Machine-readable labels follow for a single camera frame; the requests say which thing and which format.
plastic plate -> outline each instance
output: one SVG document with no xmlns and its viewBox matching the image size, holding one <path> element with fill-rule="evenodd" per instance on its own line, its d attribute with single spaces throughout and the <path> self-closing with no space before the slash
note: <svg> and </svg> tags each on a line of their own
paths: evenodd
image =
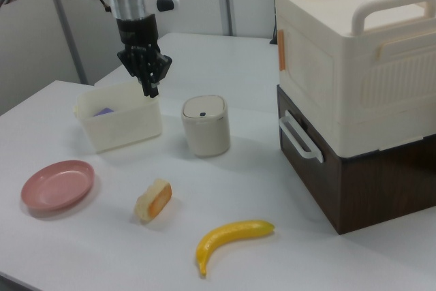
<svg viewBox="0 0 436 291">
<path fill-rule="evenodd" d="M 36 172 L 21 190 L 22 201 L 31 209 L 53 211 L 84 197 L 94 183 L 94 169 L 80 160 L 49 165 Z"/>
</svg>

white table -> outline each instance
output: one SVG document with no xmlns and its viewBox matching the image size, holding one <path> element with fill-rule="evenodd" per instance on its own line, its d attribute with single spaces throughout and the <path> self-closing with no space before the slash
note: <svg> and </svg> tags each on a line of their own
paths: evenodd
<svg viewBox="0 0 436 291">
<path fill-rule="evenodd" d="M 191 49 L 184 64 L 177 58 L 181 43 Z M 45 291 L 435 289 L 436 209 L 338 236 L 296 176 L 279 148 L 271 71 L 277 59 L 268 40 L 168 35 L 160 44 L 174 66 L 160 88 L 164 131 L 158 138 L 94 154 L 72 114 L 76 96 L 93 87 L 66 82 L 52 83 L 0 117 L 3 276 Z M 195 52 L 223 61 L 193 71 Z M 249 70 L 238 70 L 241 59 L 250 60 Z M 240 75 L 229 84 L 218 71 Z M 264 74 L 270 78 L 261 83 Z M 100 84 L 119 78 L 114 72 Z M 188 97 L 205 93 L 229 100 L 232 146 L 199 159 L 187 148 L 180 110 Z M 29 212 L 20 202 L 24 182 L 65 159 L 93 165 L 91 193 L 68 211 Z M 174 197 L 154 221 L 140 225 L 133 206 L 156 177 L 171 182 Z M 257 218 L 274 223 L 275 234 L 218 249 L 201 279 L 194 254 L 202 236 Z"/>
</svg>

brown wooden box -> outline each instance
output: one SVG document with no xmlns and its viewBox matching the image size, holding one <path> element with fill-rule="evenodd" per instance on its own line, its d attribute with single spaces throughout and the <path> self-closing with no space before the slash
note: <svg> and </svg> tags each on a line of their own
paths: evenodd
<svg viewBox="0 0 436 291">
<path fill-rule="evenodd" d="M 277 98 L 279 118 L 289 111 L 324 156 L 323 163 L 301 157 L 280 130 L 282 151 L 339 234 L 436 205 L 436 135 L 341 158 L 280 86 Z"/>
</svg>

toy banana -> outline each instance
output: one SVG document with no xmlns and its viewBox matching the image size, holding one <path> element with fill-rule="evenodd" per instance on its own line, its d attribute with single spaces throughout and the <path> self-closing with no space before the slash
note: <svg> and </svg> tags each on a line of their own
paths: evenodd
<svg viewBox="0 0 436 291">
<path fill-rule="evenodd" d="M 197 246 L 197 262 L 200 273 L 206 276 L 206 263 L 212 253 L 221 245 L 241 240 L 251 239 L 270 234 L 274 226 L 267 221 L 237 221 L 211 230 Z"/>
</svg>

white handle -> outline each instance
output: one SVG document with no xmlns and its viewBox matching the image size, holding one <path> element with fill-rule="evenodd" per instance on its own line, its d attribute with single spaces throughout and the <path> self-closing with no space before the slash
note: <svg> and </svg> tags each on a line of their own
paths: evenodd
<svg viewBox="0 0 436 291">
<path fill-rule="evenodd" d="M 360 5 L 354 12 L 352 21 L 352 35 L 360 35 L 364 31 L 365 18 L 373 12 L 389 10 L 390 8 L 426 3 L 424 17 L 436 16 L 436 0 L 371 0 Z"/>
<path fill-rule="evenodd" d="M 305 151 L 295 137 L 292 135 L 291 131 L 288 129 L 286 123 L 289 123 L 294 131 L 298 134 L 298 136 L 303 140 L 303 142 L 308 146 L 311 151 Z M 279 126 L 283 133 L 287 136 L 289 141 L 294 145 L 295 149 L 301 155 L 301 157 L 306 159 L 316 158 L 320 161 L 320 163 L 324 162 L 324 158 L 322 157 L 322 153 L 320 149 L 313 143 L 312 139 L 307 135 L 307 133 L 301 128 L 295 118 L 286 111 L 286 115 L 279 119 Z"/>
</svg>

